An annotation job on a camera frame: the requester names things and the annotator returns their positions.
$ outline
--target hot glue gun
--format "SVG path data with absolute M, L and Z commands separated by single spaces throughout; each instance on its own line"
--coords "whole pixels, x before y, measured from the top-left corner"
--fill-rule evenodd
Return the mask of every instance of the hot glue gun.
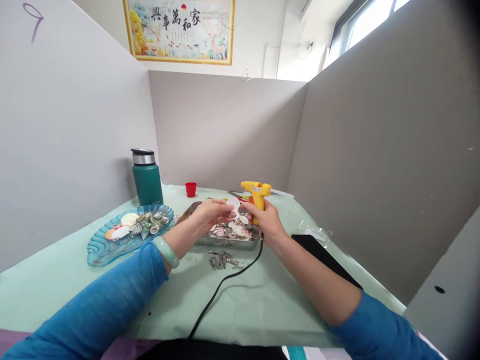
M 242 181 L 240 186 L 245 189 L 245 191 L 251 193 L 251 203 L 253 203 L 260 210 L 265 210 L 264 197 L 272 194 L 270 191 L 272 189 L 271 185 L 267 183 L 262 184 L 261 182 L 256 181 Z M 258 225 L 259 220 L 254 217 L 253 223 Z

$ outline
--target plastic bag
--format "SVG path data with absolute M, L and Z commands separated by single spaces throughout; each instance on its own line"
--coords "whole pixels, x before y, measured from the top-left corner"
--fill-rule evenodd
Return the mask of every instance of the plastic bag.
M 300 234 L 311 235 L 313 236 L 320 245 L 322 245 L 325 249 L 330 243 L 330 238 L 332 237 L 332 232 L 328 231 L 322 227 L 318 227 L 316 225 L 307 224 L 305 221 L 301 221 L 300 225 L 298 226 L 298 230 Z

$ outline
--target blue glass plate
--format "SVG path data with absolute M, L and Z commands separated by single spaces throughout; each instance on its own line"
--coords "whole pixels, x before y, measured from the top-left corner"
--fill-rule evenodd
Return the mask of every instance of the blue glass plate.
M 142 239 L 140 235 L 130 236 L 126 235 L 123 238 L 112 241 L 105 238 L 107 231 L 120 225 L 120 220 L 125 214 L 136 213 L 136 214 L 146 214 L 157 212 L 165 213 L 168 217 L 168 223 L 155 235 L 149 234 L 145 239 Z M 92 267 L 104 267 L 110 264 L 115 259 L 122 257 L 123 255 L 129 254 L 137 249 L 139 249 L 148 239 L 157 237 L 161 235 L 170 225 L 174 218 L 174 211 L 166 205 L 153 204 L 139 206 L 136 209 L 128 210 L 117 217 L 110 220 L 104 226 L 98 230 L 95 235 L 90 239 L 90 242 L 87 246 L 88 256 L 87 263 Z

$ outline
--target green bracelet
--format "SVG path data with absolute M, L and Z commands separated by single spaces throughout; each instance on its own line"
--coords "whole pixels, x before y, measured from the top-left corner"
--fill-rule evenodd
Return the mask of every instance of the green bracelet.
M 157 236 L 152 240 L 152 242 L 172 269 L 179 267 L 179 257 L 174 253 L 170 245 L 164 240 L 163 237 Z

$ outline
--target thermos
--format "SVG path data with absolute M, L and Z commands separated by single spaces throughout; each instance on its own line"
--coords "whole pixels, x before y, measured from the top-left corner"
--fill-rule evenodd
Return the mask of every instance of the thermos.
M 160 170 L 155 163 L 155 153 L 152 150 L 132 148 L 133 178 L 140 205 L 162 204 L 162 183 Z

